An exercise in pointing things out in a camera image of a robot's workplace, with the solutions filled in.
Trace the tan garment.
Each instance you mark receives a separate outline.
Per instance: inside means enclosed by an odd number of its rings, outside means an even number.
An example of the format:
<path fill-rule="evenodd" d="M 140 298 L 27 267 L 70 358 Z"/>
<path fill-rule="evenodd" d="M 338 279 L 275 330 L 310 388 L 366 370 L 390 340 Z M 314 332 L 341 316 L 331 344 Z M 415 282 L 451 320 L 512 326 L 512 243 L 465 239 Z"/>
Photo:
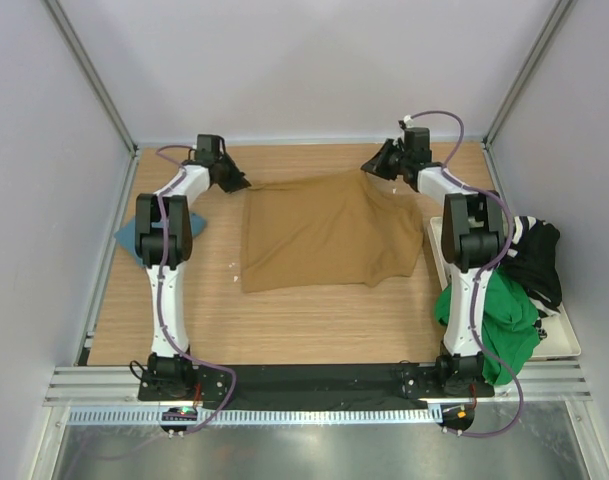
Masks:
<path fill-rule="evenodd" d="M 254 186 L 242 216 L 242 290 L 375 287 L 412 275 L 423 238 L 414 198 L 381 191 L 360 170 Z"/>

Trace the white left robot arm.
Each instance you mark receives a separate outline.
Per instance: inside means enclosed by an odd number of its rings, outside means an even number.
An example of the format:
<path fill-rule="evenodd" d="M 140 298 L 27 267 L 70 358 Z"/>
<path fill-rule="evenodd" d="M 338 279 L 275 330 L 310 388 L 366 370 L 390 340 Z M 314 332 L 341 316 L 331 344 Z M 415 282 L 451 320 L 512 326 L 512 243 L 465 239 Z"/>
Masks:
<path fill-rule="evenodd" d="M 214 185 L 225 193 L 250 186 L 222 136 L 199 134 L 185 149 L 187 158 L 172 162 L 177 167 L 172 179 L 137 197 L 134 233 L 135 253 L 151 287 L 154 325 L 141 384 L 176 400 L 197 387 L 183 311 L 185 267 L 193 250 L 190 207 Z"/>

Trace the blue tank top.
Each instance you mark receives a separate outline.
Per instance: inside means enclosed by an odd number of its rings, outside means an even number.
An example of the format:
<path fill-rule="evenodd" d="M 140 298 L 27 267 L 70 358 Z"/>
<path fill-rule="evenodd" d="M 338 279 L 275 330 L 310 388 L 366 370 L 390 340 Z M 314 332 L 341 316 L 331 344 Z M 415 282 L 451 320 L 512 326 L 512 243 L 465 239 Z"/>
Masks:
<path fill-rule="evenodd" d="M 207 221 L 202 216 L 196 213 L 190 213 L 190 225 L 192 237 L 200 235 L 207 226 Z M 139 268 L 144 268 L 145 265 L 135 251 L 135 217 L 131 217 L 124 225 L 122 225 L 114 234 L 117 244 L 125 250 L 134 260 Z"/>

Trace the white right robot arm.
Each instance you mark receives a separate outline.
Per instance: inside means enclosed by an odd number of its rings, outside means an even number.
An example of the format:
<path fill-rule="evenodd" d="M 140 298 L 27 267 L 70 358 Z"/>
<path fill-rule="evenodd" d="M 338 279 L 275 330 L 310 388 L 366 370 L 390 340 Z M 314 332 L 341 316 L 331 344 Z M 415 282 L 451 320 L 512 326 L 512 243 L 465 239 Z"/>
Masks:
<path fill-rule="evenodd" d="M 430 130 L 404 125 L 362 170 L 385 180 L 401 177 L 415 192 L 442 205 L 441 252 L 450 267 L 449 319 L 434 381 L 447 396 L 482 389 L 486 357 L 482 340 L 484 301 L 494 262 L 506 245 L 503 204 L 432 159 Z"/>

